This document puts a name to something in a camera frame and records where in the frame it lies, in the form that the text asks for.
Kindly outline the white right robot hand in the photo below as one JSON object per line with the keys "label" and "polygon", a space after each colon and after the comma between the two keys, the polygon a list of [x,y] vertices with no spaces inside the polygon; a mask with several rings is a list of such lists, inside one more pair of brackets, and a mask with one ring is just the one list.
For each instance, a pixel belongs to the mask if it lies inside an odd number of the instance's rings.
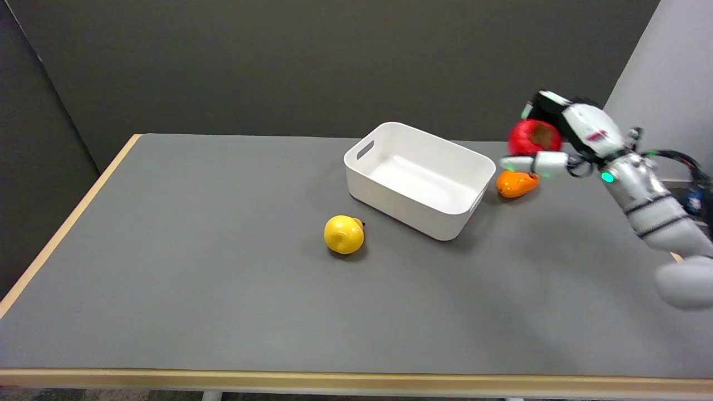
{"label": "white right robot hand", "polygon": [[499,160],[500,167],[508,171],[542,178],[562,174],[574,176],[574,170],[583,164],[603,168],[634,152],[631,142],[613,119],[587,99],[568,100],[552,91],[540,90],[525,104],[520,117],[522,121],[537,121],[552,127],[561,139],[572,145],[575,153],[512,151]]}

